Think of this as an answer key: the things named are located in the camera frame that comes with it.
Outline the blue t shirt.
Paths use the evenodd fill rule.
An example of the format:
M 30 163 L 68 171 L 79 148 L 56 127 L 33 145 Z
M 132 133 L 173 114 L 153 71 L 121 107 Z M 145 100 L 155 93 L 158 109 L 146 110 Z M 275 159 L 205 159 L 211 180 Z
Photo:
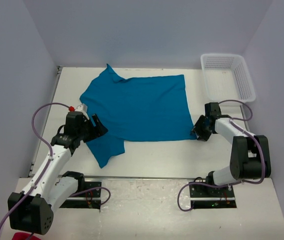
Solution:
M 100 168 L 125 152 L 125 141 L 195 140 L 184 75 L 123 78 L 108 65 L 82 93 L 87 114 L 108 133 L 87 142 Z

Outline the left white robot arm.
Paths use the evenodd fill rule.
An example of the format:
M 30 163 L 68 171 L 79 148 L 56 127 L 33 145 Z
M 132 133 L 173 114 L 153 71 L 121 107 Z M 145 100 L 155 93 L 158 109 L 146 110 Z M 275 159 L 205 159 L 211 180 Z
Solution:
M 84 175 L 67 171 L 60 175 L 81 143 L 108 132 L 96 114 L 88 117 L 83 110 L 70 111 L 65 124 L 49 144 L 49 152 L 31 181 L 21 192 L 8 198 L 9 223 L 13 230 L 45 235 L 51 228 L 54 213 L 70 196 L 85 193 Z

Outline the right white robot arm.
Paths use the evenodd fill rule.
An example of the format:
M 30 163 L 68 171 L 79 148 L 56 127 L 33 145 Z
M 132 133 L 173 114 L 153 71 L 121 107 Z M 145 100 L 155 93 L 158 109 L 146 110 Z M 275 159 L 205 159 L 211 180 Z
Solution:
M 271 176 L 272 167 L 268 138 L 255 135 L 234 121 L 249 121 L 223 114 L 218 102 L 205 104 L 205 114 L 201 115 L 191 130 L 197 140 L 206 142 L 211 135 L 219 134 L 231 145 L 230 163 L 227 167 L 211 171 L 200 185 L 212 197 L 223 188 L 240 183 L 261 184 Z

